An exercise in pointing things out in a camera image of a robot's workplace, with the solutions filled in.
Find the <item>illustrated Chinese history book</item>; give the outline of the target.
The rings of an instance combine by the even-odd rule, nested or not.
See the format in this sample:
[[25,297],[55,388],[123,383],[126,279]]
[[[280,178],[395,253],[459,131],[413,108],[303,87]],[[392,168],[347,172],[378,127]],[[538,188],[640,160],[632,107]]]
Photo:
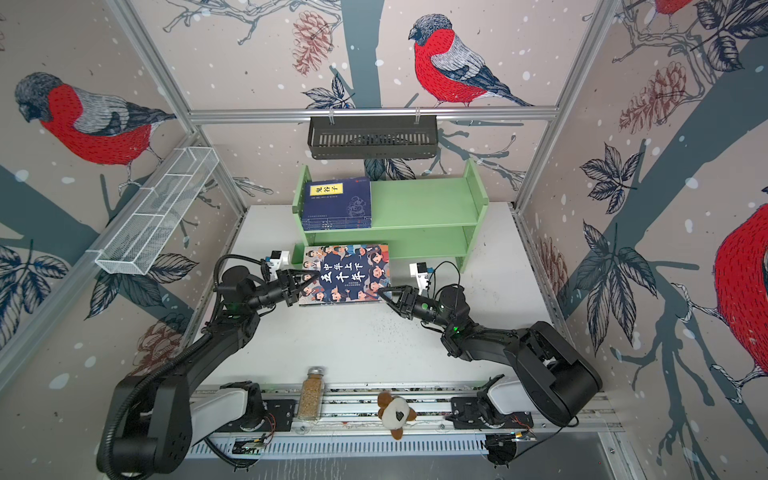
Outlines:
[[309,246],[301,265],[319,272],[303,288],[302,306],[378,302],[379,291],[391,283],[387,244]]

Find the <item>dark blue bottom book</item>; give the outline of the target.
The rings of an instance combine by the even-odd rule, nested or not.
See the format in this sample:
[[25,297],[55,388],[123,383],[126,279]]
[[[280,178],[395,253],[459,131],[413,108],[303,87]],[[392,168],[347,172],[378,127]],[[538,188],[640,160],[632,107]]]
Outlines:
[[304,186],[303,218],[325,220],[371,216],[371,182],[366,177],[309,182]]

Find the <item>blue book wide yellow label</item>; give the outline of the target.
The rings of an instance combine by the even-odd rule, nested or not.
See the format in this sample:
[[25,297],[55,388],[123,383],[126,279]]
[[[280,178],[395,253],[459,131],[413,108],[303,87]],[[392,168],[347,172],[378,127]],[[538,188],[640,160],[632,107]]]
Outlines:
[[368,229],[371,227],[370,222],[354,223],[354,224],[340,224],[340,223],[303,223],[302,229],[306,232],[310,231],[329,231],[329,230],[357,230]]

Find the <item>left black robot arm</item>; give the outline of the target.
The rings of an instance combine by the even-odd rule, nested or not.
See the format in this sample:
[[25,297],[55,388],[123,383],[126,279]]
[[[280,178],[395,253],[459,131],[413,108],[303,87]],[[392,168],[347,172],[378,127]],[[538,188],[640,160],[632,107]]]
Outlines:
[[203,335],[173,359],[115,387],[97,451],[97,469],[110,479],[146,479],[174,471],[193,437],[190,399],[197,387],[253,338],[262,316],[279,303],[295,304],[320,276],[316,270],[279,270],[269,277],[250,273],[252,258],[235,255],[228,269],[221,257],[213,270],[214,310]]

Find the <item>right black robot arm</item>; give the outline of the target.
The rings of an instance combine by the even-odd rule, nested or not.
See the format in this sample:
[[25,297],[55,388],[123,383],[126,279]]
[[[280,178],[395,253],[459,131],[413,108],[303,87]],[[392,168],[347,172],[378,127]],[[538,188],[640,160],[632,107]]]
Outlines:
[[448,356],[511,367],[535,409],[558,427],[569,425],[603,389],[596,369],[551,324],[485,327],[471,319],[458,284],[442,288],[435,299],[412,286],[386,287],[379,296],[400,317],[438,331]]

